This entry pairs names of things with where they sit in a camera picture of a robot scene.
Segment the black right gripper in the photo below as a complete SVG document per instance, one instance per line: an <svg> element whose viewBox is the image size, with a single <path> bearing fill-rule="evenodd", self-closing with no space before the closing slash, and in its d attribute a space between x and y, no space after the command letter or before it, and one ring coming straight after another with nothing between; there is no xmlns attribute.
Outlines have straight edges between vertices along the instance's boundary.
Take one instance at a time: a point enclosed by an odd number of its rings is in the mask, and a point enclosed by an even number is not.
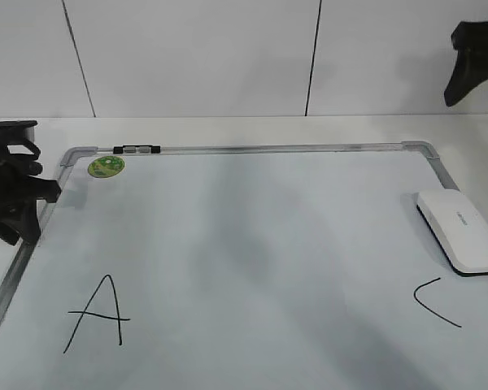
<svg viewBox="0 0 488 390"><path fill-rule="evenodd" d="M457 57L443 94L449 107L488 80L488 21L459 22L451 34L451 43Z"/></svg>

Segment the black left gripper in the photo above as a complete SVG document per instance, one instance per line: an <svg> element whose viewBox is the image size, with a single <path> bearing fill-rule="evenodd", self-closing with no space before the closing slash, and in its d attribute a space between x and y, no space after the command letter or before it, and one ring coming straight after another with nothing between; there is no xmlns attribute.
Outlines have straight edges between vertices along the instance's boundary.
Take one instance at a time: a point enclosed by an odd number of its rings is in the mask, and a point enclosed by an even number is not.
<svg viewBox="0 0 488 390"><path fill-rule="evenodd" d="M61 188L56 180L41 179L41 151L28 138L0 139L0 239L36 244L41 235L37 202L55 203Z"/></svg>

